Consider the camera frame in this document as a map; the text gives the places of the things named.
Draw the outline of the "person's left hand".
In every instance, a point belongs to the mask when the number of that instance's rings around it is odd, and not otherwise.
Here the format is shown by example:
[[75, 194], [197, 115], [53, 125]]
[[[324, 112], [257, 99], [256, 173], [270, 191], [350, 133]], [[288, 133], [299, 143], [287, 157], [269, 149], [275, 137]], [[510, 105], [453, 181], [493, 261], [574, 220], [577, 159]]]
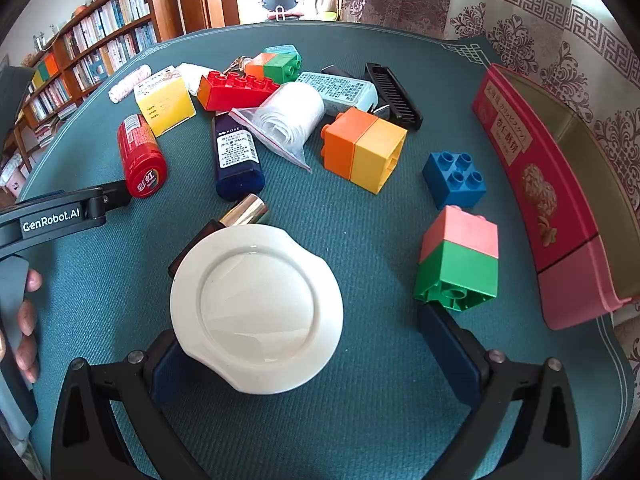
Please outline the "person's left hand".
[[[38, 292], [42, 286], [42, 276], [36, 270], [30, 269], [26, 278], [26, 292]], [[28, 382], [34, 384], [39, 377], [38, 344], [35, 335], [38, 318], [37, 310], [30, 299], [23, 300], [17, 311], [17, 326], [21, 330], [22, 339], [14, 352], [14, 359], [18, 369], [24, 374]], [[1, 334], [1, 362], [8, 352], [6, 338]]]

